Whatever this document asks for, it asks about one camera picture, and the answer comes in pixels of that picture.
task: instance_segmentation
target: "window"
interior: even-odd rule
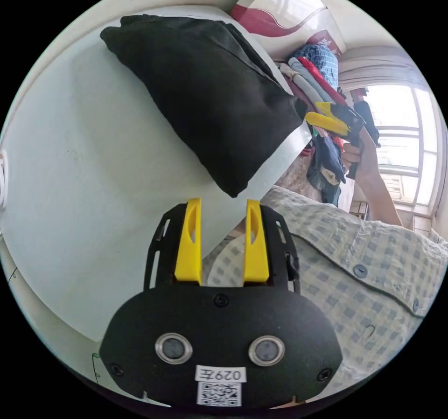
[[[429,206],[437,168],[437,133],[429,92],[401,85],[366,88],[380,133],[381,176],[393,200]]]

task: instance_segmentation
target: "human arm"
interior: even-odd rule
[[[346,168],[350,168],[352,163],[358,163],[355,182],[366,197],[371,219],[403,226],[392,197],[381,178],[375,143],[365,128],[361,130],[359,138],[361,140],[360,148],[349,143],[344,144],[343,164]]]

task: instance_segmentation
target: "hanging clothes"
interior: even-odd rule
[[[344,141],[338,136],[331,136],[333,142],[343,151],[344,150]]]
[[[301,151],[300,156],[304,156],[304,157],[312,156],[313,153],[314,153],[314,150],[315,150],[314,147],[311,147],[311,148],[304,148],[304,149]]]
[[[344,99],[347,100],[347,96],[342,92],[342,88],[340,86],[337,87],[337,93]]]
[[[232,24],[132,15],[100,37],[233,198],[303,123],[306,103],[284,90]],[[176,84],[167,69],[182,69]]]
[[[339,182],[345,183],[341,149],[329,137],[317,136],[313,139],[313,143],[316,149],[321,151],[322,166],[333,172]]]
[[[366,123],[365,128],[369,132],[370,137],[373,139],[375,144],[379,144],[379,131],[375,127],[375,121],[373,120],[372,111],[370,109],[370,105],[365,101],[362,100],[360,102],[356,102],[353,105],[353,109],[364,119],[364,122]]]
[[[315,151],[307,171],[307,179],[315,189],[321,191],[323,203],[337,207],[341,194],[339,184],[345,183],[342,152],[330,137],[317,136],[313,138],[313,144]]]
[[[327,130],[324,130],[323,128],[320,128],[319,126],[314,126],[313,128],[319,133],[320,137],[326,138],[328,136],[328,131]]]
[[[336,175],[333,172],[330,172],[327,168],[322,166],[321,173],[331,185],[337,186],[340,184],[340,181],[337,180]]]
[[[335,103],[331,96],[320,86],[315,78],[310,74],[309,70],[297,60],[297,58],[291,58],[288,62],[290,69],[301,75],[322,97],[323,102]]]
[[[330,97],[336,103],[347,105],[347,102],[344,100],[344,98],[341,97],[341,95],[325,81],[319,70],[309,60],[302,56],[299,57],[298,60],[303,64],[303,66],[305,66],[305,68],[308,69],[309,73],[314,77],[318,84],[325,90],[326,93],[330,95]]]
[[[338,84],[338,61],[336,55],[324,44],[305,44],[291,56],[305,57],[320,72],[324,80],[336,90]]]

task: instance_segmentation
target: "checkered shirt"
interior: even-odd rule
[[[301,294],[332,322],[343,362],[320,395],[363,380],[403,348],[431,307],[448,244],[398,226],[362,221],[333,205],[273,188],[262,200],[283,215],[300,260]],[[244,235],[204,259],[206,285],[241,287]]]

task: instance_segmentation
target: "shirt button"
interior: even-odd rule
[[[418,300],[417,298],[415,298],[415,299],[414,299],[414,302],[413,302],[413,304],[412,304],[412,310],[413,310],[413,312],[416,313],[417,310],[419,309],[419,307],[420,307],[420,302],[419,302],[419,300]]]
[[[365,279],[367,277],[367,268],[364,265],[355,265],[353,267],[353,272],[357,278]]]

